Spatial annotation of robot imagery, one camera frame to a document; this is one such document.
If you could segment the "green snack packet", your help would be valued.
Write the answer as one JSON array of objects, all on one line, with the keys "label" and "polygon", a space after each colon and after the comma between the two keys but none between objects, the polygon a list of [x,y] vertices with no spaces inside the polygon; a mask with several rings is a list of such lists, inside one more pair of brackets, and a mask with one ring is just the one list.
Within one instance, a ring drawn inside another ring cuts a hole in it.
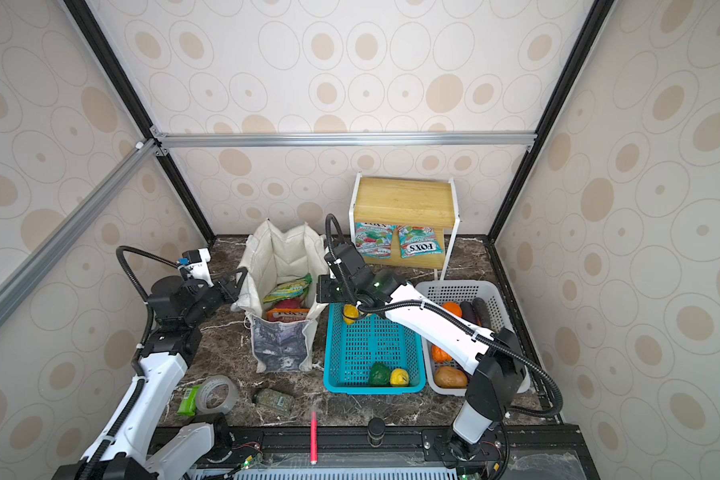
[{"label": "green snack packet", "polygon": [[307,273],[303,277],[277,285],[273,290],[264,296],[262,302],[264,304],[271,304],[291,298],[304,299],[311,284],[312,276]]}]

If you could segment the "pink orange snack packet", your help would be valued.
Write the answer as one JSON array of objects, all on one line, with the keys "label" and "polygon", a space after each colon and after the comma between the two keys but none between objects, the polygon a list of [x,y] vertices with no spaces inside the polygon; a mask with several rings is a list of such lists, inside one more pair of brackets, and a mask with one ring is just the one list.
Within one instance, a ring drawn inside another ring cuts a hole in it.
[{"label": "pink orange snack packet", "polygon": [[307,318],[309,309],[302,308],[273,308],[266,312],[265,319],[269,322],[292,323]]}]

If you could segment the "white canvas grocery bag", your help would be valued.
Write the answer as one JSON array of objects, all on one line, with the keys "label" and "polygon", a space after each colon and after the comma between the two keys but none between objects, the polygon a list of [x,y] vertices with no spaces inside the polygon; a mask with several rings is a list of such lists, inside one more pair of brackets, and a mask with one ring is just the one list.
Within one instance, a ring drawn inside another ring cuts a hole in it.
[{"label": "white canvas grocery bag", "polygon": [[259,373],[309,371],[318,318],[318,277],[328,272],[324,238],[308,225],[281,231],[263,222],[246,241],[247,276],[237,309],[250,324]]}]

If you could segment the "orange tangerine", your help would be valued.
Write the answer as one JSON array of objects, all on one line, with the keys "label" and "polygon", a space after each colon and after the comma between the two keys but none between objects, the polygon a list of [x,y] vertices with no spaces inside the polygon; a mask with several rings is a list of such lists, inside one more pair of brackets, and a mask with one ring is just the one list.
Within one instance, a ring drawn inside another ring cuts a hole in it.
[{"label": "orange tangerine", "polygon": [[455,302],[446,302],[446,303],[444,303],[444,304],[442,305],[442,307],[443,307],[446,311],[448,311],[448,312],[450,312],[451,314],[453,314],[454,316],[459,317],[459,318],[462,317],[462,308],[460,307],[459,304],[457,304],[457,303],[455,303]]}]

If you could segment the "pink dragon fruit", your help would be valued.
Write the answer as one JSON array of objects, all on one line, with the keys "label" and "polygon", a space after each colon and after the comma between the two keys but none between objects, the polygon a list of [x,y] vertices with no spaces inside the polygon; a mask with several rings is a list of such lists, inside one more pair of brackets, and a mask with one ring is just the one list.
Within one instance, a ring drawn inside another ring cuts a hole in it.
[{"label": "pink dragon fruit", "polygon": [[302,299],[301,298],[291,298],[291,299],[285,299],[277,302],[274,306],[274,309],[285,309],[285,310],[293,310],[293,309],[302,309]]}]

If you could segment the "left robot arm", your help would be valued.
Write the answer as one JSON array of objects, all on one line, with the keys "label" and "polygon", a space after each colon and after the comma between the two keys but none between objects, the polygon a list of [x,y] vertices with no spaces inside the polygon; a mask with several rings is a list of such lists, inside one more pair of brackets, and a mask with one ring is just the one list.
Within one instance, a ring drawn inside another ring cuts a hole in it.
[{"label": "left robot arm", "polygon": [[57,479],[181,479],[204,456],[229,457],[233,436],[222,414],[202,414],[163,445],[149,448],[173,390],[194,360],[200,325],[234,303],[246,268],[212,281],[169,276],[146,298],[151,332],[138,347],[135,376],[102,433],[82,458],[57,469]]}]

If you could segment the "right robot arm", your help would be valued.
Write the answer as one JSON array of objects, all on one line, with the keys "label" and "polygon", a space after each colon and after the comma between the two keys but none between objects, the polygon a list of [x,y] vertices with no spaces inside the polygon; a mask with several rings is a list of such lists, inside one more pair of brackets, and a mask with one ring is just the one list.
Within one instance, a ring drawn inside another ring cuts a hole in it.
[{"label": "right robot arm", "polygon": [[[444,350],[471,376],[464,404],[451,426],[453,447],[477,446],[483,434],[499,426],[510,411],[553,418],[562,410],[560,388],[543,368],[519,352],[512,331],[504,328],[495,333],[474,325],[429,300],[393,271],[373,272],[346,240],[328,238],[325,260],[330,272],[318,277],[318,302],[351,304],[362,316],[377,315],[402,325]],[[530,372],[552,394],[551,406],[545,410],[512,404]]]}]

